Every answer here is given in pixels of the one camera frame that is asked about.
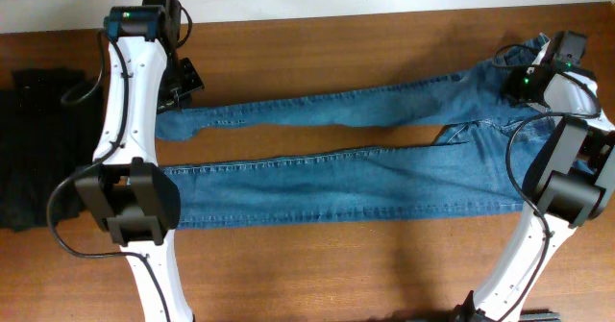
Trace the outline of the blue denim jeans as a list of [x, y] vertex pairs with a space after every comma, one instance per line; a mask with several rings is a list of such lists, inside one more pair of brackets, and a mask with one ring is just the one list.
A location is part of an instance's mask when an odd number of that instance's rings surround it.
[[333, 94], [168, 111], [156, 135], [257, 125], [371, 127], [441, 124], [431, 146], [168, 166], [180, 225], [214, 229], [313, 222], [467, 217], [519, 211], [512, 186], [554, 124], [501, 95], [492, 61], [426, 80]]

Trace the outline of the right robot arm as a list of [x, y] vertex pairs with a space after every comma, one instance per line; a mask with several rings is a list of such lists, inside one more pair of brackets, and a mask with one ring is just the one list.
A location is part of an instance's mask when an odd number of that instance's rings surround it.
[[510, 71], [503, 94], [552, 118], [556, 126], [521, 183], [521, 219], [486, 281], [450, 315], [453, 322], [559, 320], [551, 311], [525, 312], [530, 290], [557, 249], [585, 222], [597, 218], [614, 194], [614, 126], [597, 96], [595, 74], [581, 66], [587, 37], [560, 31], [532, 49], [530, 64]]

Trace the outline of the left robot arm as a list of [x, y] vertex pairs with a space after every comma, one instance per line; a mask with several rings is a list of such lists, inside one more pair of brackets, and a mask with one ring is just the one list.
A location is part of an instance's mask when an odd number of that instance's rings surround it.
[[181, 199], [155, 148], [159, 114], [179, 110], [204, 85], [190, 59], [179, 0], [114, 7], [104, 20], [110, 90], [93, 165], [74, 186], [98, 227], [118, 245], [135, 278], [148, 321], [191, 321], [175, 256]]

